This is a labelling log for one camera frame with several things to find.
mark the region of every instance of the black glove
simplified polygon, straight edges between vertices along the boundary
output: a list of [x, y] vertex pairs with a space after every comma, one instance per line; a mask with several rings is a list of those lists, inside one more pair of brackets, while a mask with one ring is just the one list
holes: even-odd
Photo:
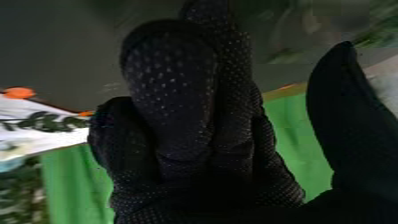
[[[225, 21], [231, 19], [229, 11], [213, 13]], [[89, 138], [96, 158], [113, 182], [121, 183], [112, 196], [117, 223], [156, 223], [160, 216], [167, 217], [160, 223], [190, 223], [202, 217], [208, 223], [218, 218], [225, 221], [257, 206], [302, 204], [304, 193], [275, 152], [272, 125], [250, 79], [247, 38], [234, 24], [222, 26], [227, 30], [220, 35], [197, 23], [160, 21], [145, 24], [124, 41], [121, 67], [133, 103], [128, 105], [122, 99], [99, 108], [90, 128], [90, 136], [97, 137]], [[220, 42], [229, 43], [224, 40], [229, 35], [234, 42], [227, 48]], [[234, 58], [233, 52], [243, 54]], [[119, 114], [129, 112], [135, 117], [129, 120], [140, 122], [144, 131], [133, 129], [140, 126], [131, 121], [122, 121], [126, 117]], [[101, 114], [113, 119], [103, 121]], [[96, 123], [105, 124], [106, 132]], [[126, 171], [135, 175], [129, 178], [129, 175], [119, 177], [122, 172], [113, 171], [106, 165], [113, 162], [105, 160], [129, 163], [124, 153], [115, 159], [112, 148], [117, 143], [122, 151], [135, 151], [126, 136], [137, 133], [151, 140], [142, 148], [147, 156], [133, 159], [140, 162]], [[156, 163], [145, 163], [153, 161], [151, 154], [156, 154]], [[192, 214], [197, 212], [208, 215], [197, 218]]]

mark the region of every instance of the textured glove fabric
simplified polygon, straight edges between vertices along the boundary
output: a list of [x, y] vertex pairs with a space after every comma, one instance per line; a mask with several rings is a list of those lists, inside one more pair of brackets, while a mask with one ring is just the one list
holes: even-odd
[[99, 106], [89, 135], [113, 180], [115, 223], [398, 223], [396, 119], [353, 53], [348, 43], [336, 46], [309, 81], [336, 175], [334, 189], [302, 206], [227, 1], [188, 1], [179, 20], [135, 29], [121, 54], [131, 97]]
[[165, 181], [206, 172], [211, 154], [218, 55], [193, 25], [179, 21], [145, 24], [122, 46], [122, 76], [156, 135]]
[[252, 82], [250, 38], [227, 0], [190, 0], [179, 19], [199, 24], [220, 45], [215, 104], [213, 170], [256, 186], [257, 205], [296, 207], [304, 192], [275, 152], [272, 124]]

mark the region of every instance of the black cloth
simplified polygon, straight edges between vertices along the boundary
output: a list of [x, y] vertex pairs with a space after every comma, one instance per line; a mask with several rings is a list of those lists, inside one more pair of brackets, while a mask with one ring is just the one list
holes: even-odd
[[[357, 93], [357, 80], [341, 78], [360, 77], [355, 66], [344, 43], [321, 59], [307, 94], [316, 137], [336, 171], [334, 190], [302, 206], [304, 192], [275, 152], [250, 77], [249, 36], [233, 22], [227, 1], [188, 1], [179, 20], [151, 22], [135, 29], [121, 54], [131, 97], [99, 106], [89, 135], [92, 154], [113, 180], [115, 223], [316, 223], [320, 216], [325, 223], [394, 223], [396, 201], [385, 192], [398, 189], [398, 152], [384, 148], [391, 156], [385, 166], [378, 165], [384, 156], [373, 156], [371, 165], [366, 160], [378, 144], [392, 146], [396, 137], [391, 130], [382, 132], [391, 142], [380, 138], [362, 153], [353, 142], [366, 144], [364, 140], [378, 138], [375, 133], [364, 135], [369, 126], [344, 135], [344, 125], [336, 124], [352, 116], [353, 125], [368, 122], [359, 110], [339, 109], [343, 100], [362, 104], [350, 105], [360, 110], [373, 105], [382, 108], [375, 98], [357, 100], [360, 94], [373, 93], [371, 88]], [[341, 91], [357, 95], [346, 97]], [[378, 112], [375, 123], [389, 113], [385, 108]], [[353, 163], [359, 156], [364, 162]], [[368, 175], [373, 166], [376, 172]]]

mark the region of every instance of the glove finger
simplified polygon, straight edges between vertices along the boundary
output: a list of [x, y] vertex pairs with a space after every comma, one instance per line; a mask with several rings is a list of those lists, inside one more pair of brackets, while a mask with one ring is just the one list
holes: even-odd
[[227, 0], [188, 1], [181, 19], [213, 33], [222, 46], [222, 68], [217, 88], [217, 118], [213, 137], [213, 169], [222, 175], [250, 179], [252, 135], [250, 117], [250, 47], [249, 37], [233, 21]]
[[256, 203], [291, 208], [302, 205], [304, 191], [275, 151], [275, 133], [256, 85], [250, 100], [256, 108], [252, 119]]
[[213, 135], [217, 47], [183, 21], [145, 24], [122, 46], [122, 75], [133, 104], [153, 128], [163, 179], [206, 171]]
[[135, 190], [140, 184], [156, 183], [154, 138], [129, 97], [113, 98], [99, 106], [87, 140], [115, 189]]
[[334, 187], [398, 200], [398, 122], [357, 64], [350, 42], [320, 60], [309, 79], [307, 113], [334, 169]]

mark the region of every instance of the gloved hand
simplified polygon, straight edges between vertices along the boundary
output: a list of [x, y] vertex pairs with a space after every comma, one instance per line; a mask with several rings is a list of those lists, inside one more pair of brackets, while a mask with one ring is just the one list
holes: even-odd
[[[224, 3], [209, 7], [225, 7]], [[224, 22], [231, 19], [227, 10], [206, 16]], [[193, 22], [158, 21], [137, 28], [124, 41], [121, 67], [131, 105], [122, 98], [99, 108], [89, 138], [117, 183], [117, 223], [190, 223], [195, 212], [208, 214], [201, 217], [227, 214], [231, 219], [247, 208], [302, 205], [304, 193], [275, 152], [250, 79], [247, 36], [233, 23], [222, 26], [218, 33]]]

